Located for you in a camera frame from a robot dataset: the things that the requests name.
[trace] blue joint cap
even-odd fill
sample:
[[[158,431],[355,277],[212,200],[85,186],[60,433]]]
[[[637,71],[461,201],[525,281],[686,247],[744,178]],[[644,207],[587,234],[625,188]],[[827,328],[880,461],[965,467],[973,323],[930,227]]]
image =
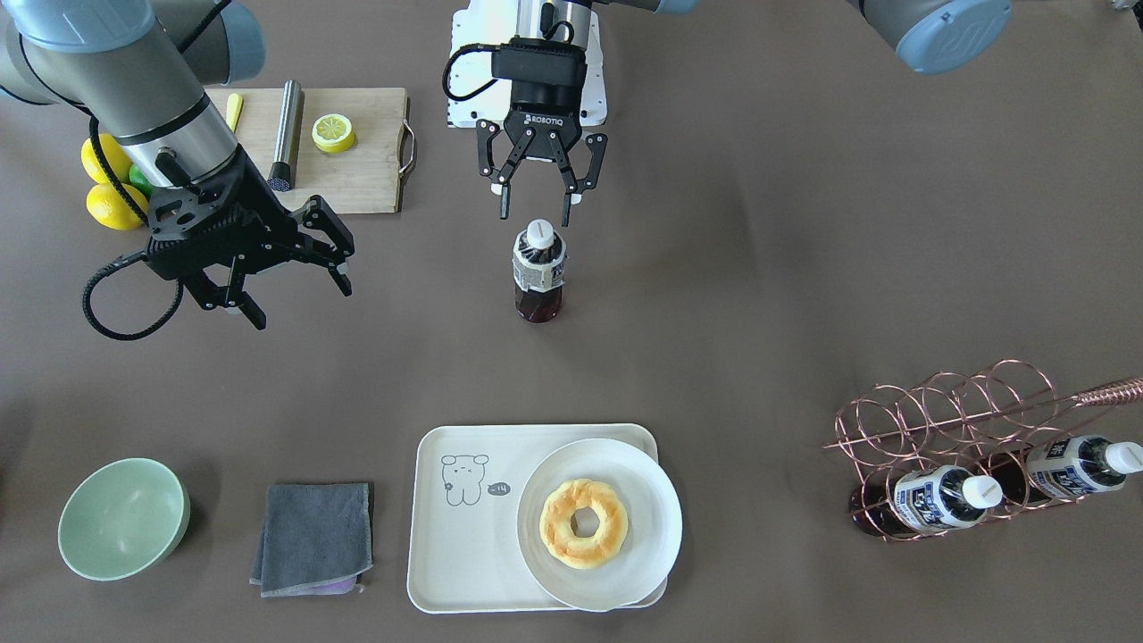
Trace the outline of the blue joint cap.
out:
[[[262,65],[266,64],[266,42],[262,38],[258,18],[238,2],[231,2],[219,17],[226,30],[226,48],[230,54],[230,75],[223,85],[258,75]]]
[[[698,0],[658,0],[658,8],[655,9],[655,13],[681,16],[682,14],[689,14],[697,6]]]
[[[905,33],[897,57],[918,73],[952,71],[988,49],[1009,17],[1009,0],[952,0]]]
[[[119,49],[154,26],[147,0],[3,0],[3,6],[24,38],[66,54]]]

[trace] wooden cutting board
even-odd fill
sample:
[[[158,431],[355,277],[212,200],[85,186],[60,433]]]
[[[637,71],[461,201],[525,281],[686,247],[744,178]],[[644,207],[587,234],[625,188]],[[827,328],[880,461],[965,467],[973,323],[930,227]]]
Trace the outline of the wooden cutting board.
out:
[[[392,212],[401,209],[401,143],[408,114],[403,88],[302,88],[302,126],[294,188],[275,192],[282,204],[297,209],[312,194],[321,194],[337,214]],[[226,97],[241,94],[242,115],[234,130],[263,176],[273,162],[282,89],[207,89],[223,115]],[[350,119],[357,144],[338,154],[319,150],[310,136],[321,115],[339,113]]]

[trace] robot brand logo text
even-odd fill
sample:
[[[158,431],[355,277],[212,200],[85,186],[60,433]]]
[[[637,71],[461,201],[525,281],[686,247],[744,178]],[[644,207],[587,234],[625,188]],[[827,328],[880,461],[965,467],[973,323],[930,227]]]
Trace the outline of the robot brand logo text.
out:
[[[523,114],[525,124],[531,124],[534,122],[539,124],[555,124],[559,127],[563,127],[562,118],[552,118],[550,115]]]

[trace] bottle label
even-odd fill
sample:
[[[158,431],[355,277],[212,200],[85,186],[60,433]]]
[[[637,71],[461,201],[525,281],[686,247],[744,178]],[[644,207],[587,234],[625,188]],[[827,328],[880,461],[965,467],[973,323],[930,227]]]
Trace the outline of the bottle label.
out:
[[[951,468],[945,466],[933,472],[913,472],[894,485],[894,512],[901,522],[917,533],[940,533],[976,524],[953,517],[941,499],[941,480]]]
[[[1079,465],[1079,450],[1084,441],[1062,439],[1029,452],[1024,465],[1036,489],[1052,498],[1079,498],[1089,493],[1112,491],[1094,480]]]
[[[567,250],[551,263],[531,263],[519,251],[512,252],[512,276],[521,290],[546,292],[563,284],[563,259]]]

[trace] cartoon dog drawing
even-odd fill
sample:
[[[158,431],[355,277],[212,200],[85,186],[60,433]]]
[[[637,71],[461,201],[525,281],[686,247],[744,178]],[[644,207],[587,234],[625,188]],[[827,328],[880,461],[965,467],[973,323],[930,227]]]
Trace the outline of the cartoon dog drawing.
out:
[[[480,483],[485,480],[487,456],[445,456],[440,459],[445,496],[453,507],[475,505],[480,500]]]

